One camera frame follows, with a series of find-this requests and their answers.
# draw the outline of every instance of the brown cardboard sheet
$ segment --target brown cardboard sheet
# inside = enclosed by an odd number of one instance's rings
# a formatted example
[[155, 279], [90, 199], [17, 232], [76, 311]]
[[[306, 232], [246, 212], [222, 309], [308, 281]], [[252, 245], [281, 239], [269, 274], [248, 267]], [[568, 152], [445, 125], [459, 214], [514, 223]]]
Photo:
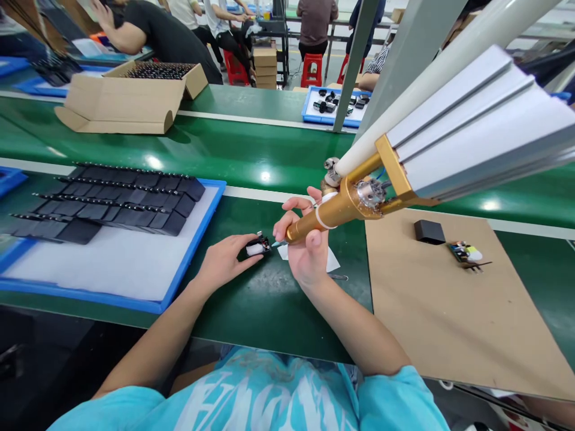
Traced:
[[[418, 220], [493, 263], [461, 269], [445, 244], [415, 240]], [[575, 400], [575, 375], [485, 219], [400, 210], [365, 230], [374, 314], [421, 375]]]

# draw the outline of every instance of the blue tray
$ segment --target blue tray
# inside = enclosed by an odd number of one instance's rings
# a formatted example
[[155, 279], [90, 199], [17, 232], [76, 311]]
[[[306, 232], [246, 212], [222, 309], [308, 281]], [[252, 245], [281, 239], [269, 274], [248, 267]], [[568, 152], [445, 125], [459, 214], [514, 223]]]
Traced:
[[0, 57], [0, 63], [4, 62], [8, 62], [8, 64], [0, 67], [0, 77], [30, 67], [28, 60], [21, 57]]
[[3, 177], [0, 177], [0, 198], [28, 178], [22, 174], [21, 169], [0, 166], [0, 172], [4, 174]]
[[[112, 70], [109, 67], [103, 66], [82, 66], [82, 69], [85, 71], [91, 72], [107, 72]], [[38, 87], [40, 84], [44, 84], [46, 81], [42, 77], [36, 77], [29, 79], [28, 81], [21, 82], [19, 84], [15, 84], [12, 87], [19, 89], [20, 91], [32, 95], [40, 95], [40, 96], [55, 96], [55, 97], [66, 97], [68, 95], [67, 88], [61, 87], [52, 87], [52, 88], [40, 88]]]
[[[72, 298], [72, 299], [79, 299], [81, 301], [90, 301], [90, 302], [100, 302], [108, 305], [119, 306], [123, 308], [131, 308], [138, 311], [145, 311], [154, 314], [161, 314], [163, 313], [166, 308], [171, 304], [172, 299], [178, 289], [178, 286], [181, 283], [181, 279], [184, 276], [184, 273], [187, 270], [187, 267], [190, 265], [190, 262], [193, 258], [196, 249], [198, 248], [198, 244], [202, 237], [204, 236], [204, 232], [208, 227], [208, 224], [216, 211], [217, 204], [220, 202], [222, 198], [223, 191], [226, 188], [225, 181], [219, 180], [202, 180], [199, 178], [199, 182], [205, 186], [217, 187], [218, 191], [211, 202], [208, 211], [206, 212], [204, 219], [199, 225], [198, 230], [196, 231], [190, 246], [187, 249], [186, 254], [184, 255], [183, 260], [176, 271], [174, 278], [168, 288], [164, 299], [161, 302], [158, 301], [144, 301], [141, 299], [132, 299], [126, 298], [124, 296], [119, 295], [112, 295], [109, 293], [98, 293], [98, 292], [89, 292], [87, 290], [80, 290], [80, 289], [65, 289], [63, 287], [59, 287], [54, 283], [43, 283], [40, 281], [27, 281], [27, 280], [15, 280], [12, 278], [2, 277], [0, 276], [0, 290], [11, 290], [17, 292], [25, 292], [25, 293], [36, 293], [39, 295], [51, 295], [51, 296], [62, 296], [64, 298]], [[0, 274], [3, 274], [14, 262], [16, 262], [19, 258], [21, 258], [31, 247], [36, 244], [36, 240], [34, 239], [20, 239], [18, 240], [9, 250], [7, 250], [2, 256], [0, 256]]]
[[[301, 115], [304, 118], [304, 122], [306, 122], [306, 123], [333, 125], [335, 123], [335, 118], [324, 116], [324, 115], [320, 114], [319, 111], [317, 111], [317, 115], [309, 115], [309, 114], [305, 113], [307, 111], [307, 105], [310, 103], [311, 93], [316, 91], [316, 90], [319, 91], [322, 89], [327, 90], [328, 93], [334, 92], [335, 94], [341, 94], [341, 89], [332, 89], [332, 88], [328, 88], [328, 87], [314, 87], [314, 86], [309, 87], [308, 92], [307, 92], [307, 97], [305, 98], [304, 108], [301, 111]], [[361, 96], [363, 94], [371, 97], [370, 92], [354, 91], [352, 93], [353, 96]], [[343, 125], [345, 127], [358, 129], [360, 124], [361, 124], [361, 121], [359, 121], [359, 120], [352, 120], [350, 118], [346, 118], [345, 120], [343, 120]]]

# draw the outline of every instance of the white tube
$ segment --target white tube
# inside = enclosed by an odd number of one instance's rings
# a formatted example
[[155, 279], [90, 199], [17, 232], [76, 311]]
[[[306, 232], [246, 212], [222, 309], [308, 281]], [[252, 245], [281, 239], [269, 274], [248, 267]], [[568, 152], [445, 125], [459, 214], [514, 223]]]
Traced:
[[491, 45], [505, 48], [559, 0], [493, 0], [369, 127], [335, 165], [342, 177], [376, 152], [375, 141]]

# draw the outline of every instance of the worker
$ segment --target worker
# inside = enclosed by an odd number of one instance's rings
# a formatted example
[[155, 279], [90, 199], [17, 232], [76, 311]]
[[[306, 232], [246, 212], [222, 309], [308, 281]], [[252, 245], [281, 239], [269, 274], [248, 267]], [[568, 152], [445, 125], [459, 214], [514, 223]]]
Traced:
[[[321, 201], [319, 190], [309, 187], [308, 193]], [[273, 231], [278, 241], [298, 219], [293, 209], [304, 215], [314, 211], [304, 198], [290, 198], [282, 208], [287, 212]], [[116, 365], [92, 400], [66, 413], [49, 430], [448, 430], [398, 341], [325, 272], [328, 233], [318, 230], [288, 246], [289, 267], [363, 374], [357, 391], [341, 365], [245, 347], [232, 349], [215, 371], [168, 399], [153, 390], [174, 366], [210, 295], [231, 289], [224, 285], [262, 259], [277, 258], [258, 255], [239, 262], [239, 252], [255, 238], [233, 235], [208, 248], [196, 277]], [[270, 295], [277, 294], [276, 287]]]
[[90, 0], [90, 3], [100, 27], [118, 51], [136, 55], [144, 45], [149, 45], [159, 60], [199, 63], [210, 84], [223, 84], [208, 49], [190, 29], [164, 9], [145, 0], [115, 0], [117, 5], [125, 4], [123, 23], [116, 28], [114, 15], [107, 5], [98, 0]]
[[199, 25], [196, 15], [202, 16], [202, 8], [198, 0], [167, 0], [167, 10], [174, 17], [178, 18], [186, 27], [188, 27], [198, 39], [207, 47], [210, 44], [211, 50], [214, 52], [217, 62], [220, 64], [220, 70], [226, 71], [226, 64], [223, 61], [220, 47], [217, 45], [216, 39], [211, 34], [210, 28], [207, 25]]
[[296, 11], [301, 17], [299, 52], [301, 60], [306, 54], [325, 54], [328, 48], [328, 27], [340, 12], [335, 0], [299, 0]]
[[[359, 16], [359, 8], [360, 7], [361, 7], [361, 0], [358, 0], [358, 2], [355, 4], [355, 7], [353, 8], [351, 17], [349, 18], [349, 29], [353, 30], [353, 32], [352, 32], [351, 36], [349, 37], [349, 40], [347, 41], [347, 45], [346, 45], [346, 54], [347, 55], [349, 55], [349, 53], [352, 50], [353, 36], [355, 35], [355, 29], [356, 29], [356, 26], [358, 24], [358, 16]], [[364, 48], [364, 56], [362, 58], [366, 58], [367, 54], [370, 53], [371, 43], [373, 42], [373, 33], [376, 31], [377, 25], [382, 21], [384, 12], [385, 12], [385, 0], [378, 0], [377, 11], [373, 17], [373, 20], [371, 21], [370, 37], [367, 39], [367, 44], [365, 45], [365, 48]]]
[[29, 62], [46, 60], [46, 46], [8, 15], [0, 4], [0, 56], [24, 57]]
[[387, 45], [378, 54], [373, 57], [373, 60], [367, 65], [367, 69], [359, 80], [359, 89], [363, 91], [372, 92], [376, 87], [379, 75], [382, 73], [385, 59], [388, 57], [389, 49], [392, 44]]
[[221, 49], [231, 52], [238, 59], [246, 74], [250, 77], [252, 87], [256, 86], [256, 72], [250, 64], [249, 53], [252, 51], [252, 42], [245, 32], [230, 28], [229, 21], [245, 23], [255, 14], [241, 0], [235, 2], [244, 10], [243, 14], [234, 15], [228, 12], [226, 0], [204, 0], [205, 15], [211, 34], [215, 37]]

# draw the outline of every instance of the white rubber ring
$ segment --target white rubber ring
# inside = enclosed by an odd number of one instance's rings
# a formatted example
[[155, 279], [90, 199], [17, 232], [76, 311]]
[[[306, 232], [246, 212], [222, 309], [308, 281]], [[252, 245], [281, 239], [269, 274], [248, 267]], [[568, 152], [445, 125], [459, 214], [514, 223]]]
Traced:
[[321, 207], [321, 205], [318, 205], [318, 206], [316, 207], [316, 218], [317, 218], [317, 220], [319, 221], [319, 224], [321, 224], [323, 227], [325, 227], [325, 228], [328, 229], [328, 230], [330, 230], [330, 229], [335, 229], [337, 226], [329, 227], [329, 226], [325, 225], [325, 224], [322, 222], [322, 219], [319, 217], [319, 207]]

